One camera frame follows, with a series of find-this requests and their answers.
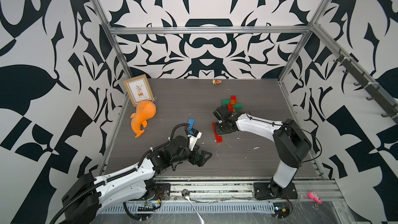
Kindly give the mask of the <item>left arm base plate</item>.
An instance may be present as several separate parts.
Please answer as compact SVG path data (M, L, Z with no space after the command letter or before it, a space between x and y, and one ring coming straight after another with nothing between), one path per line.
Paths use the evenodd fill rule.
M160 183L156 184L155 189L151 190L148 193L147 200L157 200L167 201L170 199L171 193L171 184L169 183Z

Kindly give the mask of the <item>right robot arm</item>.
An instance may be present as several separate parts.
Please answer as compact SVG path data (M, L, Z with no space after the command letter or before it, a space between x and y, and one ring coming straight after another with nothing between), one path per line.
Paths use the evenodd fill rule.
M256 200L298 198L293 178L312 148L305 130L292 119L266 120L249 113L232 113L226 106L218 107L213 115L218 120L215 133L219 136L243 131L274 142L280 162L270 182L254 183Z

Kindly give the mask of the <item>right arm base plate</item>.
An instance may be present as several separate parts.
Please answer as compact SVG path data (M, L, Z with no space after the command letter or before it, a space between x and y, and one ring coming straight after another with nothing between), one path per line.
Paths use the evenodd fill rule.
M275 182L254 183L254 196L256 200L271 199L297 199L298 193L294 183L290 183L286 188L280 187Z

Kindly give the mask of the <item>red lego brick top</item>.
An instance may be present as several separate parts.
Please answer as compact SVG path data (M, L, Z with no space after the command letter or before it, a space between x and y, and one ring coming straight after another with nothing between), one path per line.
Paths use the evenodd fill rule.
M217 135L216 126L215 126L214 122L212 123L212 128L213 128L214 134Z

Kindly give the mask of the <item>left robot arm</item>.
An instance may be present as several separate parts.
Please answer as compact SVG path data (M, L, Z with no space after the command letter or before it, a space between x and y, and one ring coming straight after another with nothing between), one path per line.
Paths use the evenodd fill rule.
M212 153L197 145L201 132L188 127L187 123L175 126L167 142L150 148L136 164L103 176L94 177L91 172L81 176L63 196L63 207L50 223L64 216L65 224L89 224L111 207L155 197L154 179L168 169L176 170L185 161L204 166Z

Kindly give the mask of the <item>dark green lego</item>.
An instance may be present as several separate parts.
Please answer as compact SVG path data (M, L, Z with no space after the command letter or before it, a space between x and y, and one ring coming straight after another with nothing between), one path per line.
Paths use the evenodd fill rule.
M233 108L235 110L241 110L243 108L243 104L242 103L236 103L233 105Z
M228 105L230 104L230 99L223 99L222 100L222 105Z

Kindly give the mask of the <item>blue lego brick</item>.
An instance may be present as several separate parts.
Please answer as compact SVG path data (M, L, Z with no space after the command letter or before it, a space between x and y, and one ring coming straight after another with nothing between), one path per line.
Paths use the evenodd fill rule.
M189 119L189 121L188 121L188 124L189 124L189 126L190 126L190 128L192 128L193 127L193 125L194 125L194 119L192 119L192 118L190 118Z

